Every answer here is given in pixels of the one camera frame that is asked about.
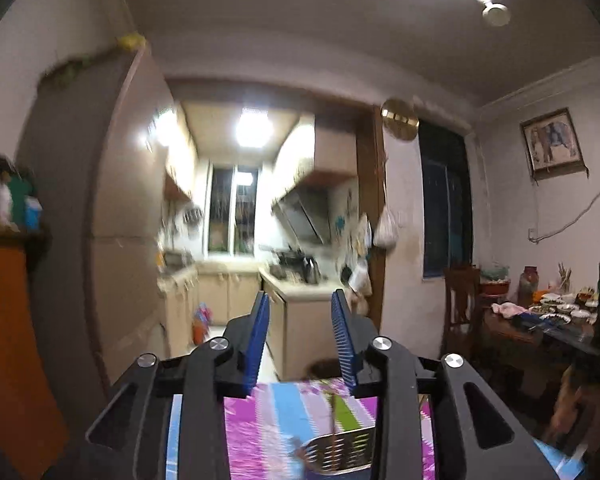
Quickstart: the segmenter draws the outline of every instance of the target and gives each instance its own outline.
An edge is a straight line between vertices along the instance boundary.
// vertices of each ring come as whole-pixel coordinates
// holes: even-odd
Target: kitchen counter
[[[203,260],[195,263],[199,274],[257,274],[262,262],[253,259]]]
[[[279,280],[263,267],[260,268],[260,275],[286,301],[330,300],[334,291],[339,288],[344,289],[344,285],[339,280],[325,280],[318,285]]]
[[[158,273],[158,290],[165,292],[185,280],[195,280],[197,276],[198,270],[195,265],[184,267],[177,272]]]

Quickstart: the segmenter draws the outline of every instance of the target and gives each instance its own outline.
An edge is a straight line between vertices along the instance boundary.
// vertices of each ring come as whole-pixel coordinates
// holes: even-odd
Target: electric cord
[[[539,218],[539,205],[538,205],[538,198],[536,197],[535,193],[534,193],[534,197],[536,200],[536,228],[537,228],[538,227],[538,218]],[[539,236],[537,238],[529,238],[529,241],[537,244],[537,243],[540,243],[542,240],[546,240],[547,238],[551,238],[555,235],[560,234],[563,231],[566,231],[569,227],[574,225],[578,220],[580,220],[584,215],[586,215],[586,213],[588,213],[591,210],[591,208],[593,207],[593,205],[596,203],[596,201],[599,198],[600,198],[600,191],[596,193],[596,195],[593,197],[593,199],[591,199],[591,202],[589,202],[589,205],[567,225],[561,227],[560,229],[556,229],[555,231],[551,231],[550,233],[547,233],[545,235]]]

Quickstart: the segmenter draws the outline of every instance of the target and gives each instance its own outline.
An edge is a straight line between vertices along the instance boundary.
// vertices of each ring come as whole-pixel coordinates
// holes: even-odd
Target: window
[[[258,170],[212,167],[208,252],[253,254]]]
[[[424,195],[425,278],[470,263],[474,244],[469,166],[464,139],[420,121]]]

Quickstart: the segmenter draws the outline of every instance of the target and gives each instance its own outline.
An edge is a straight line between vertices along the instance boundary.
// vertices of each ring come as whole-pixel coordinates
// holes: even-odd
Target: picture frame
[[[589,169],[568,108],[535,117],[520,124],[526,156],[534,180]]]

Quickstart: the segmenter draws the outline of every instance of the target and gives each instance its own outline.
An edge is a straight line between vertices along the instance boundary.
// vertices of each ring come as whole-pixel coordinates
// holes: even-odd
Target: metal screw
[[[449,354],[445,357],[445,363],[452,368],[459,368],[464,364],[464,359],[458,354]]]
[[[212,350],[224,350],[229,346],[229,340],[225,337],[215,337],[209,341]]]
[[[376,337],[372,344],[378,350],[388,350],[389,348],[391,348],[391,345],[393,343],[391,343],[391,340],[389,338],[380,336]]]
[[[141,368],[151,368],[158,362],[158,358],[153,354],[142,354],[137,360],[138,366]]]

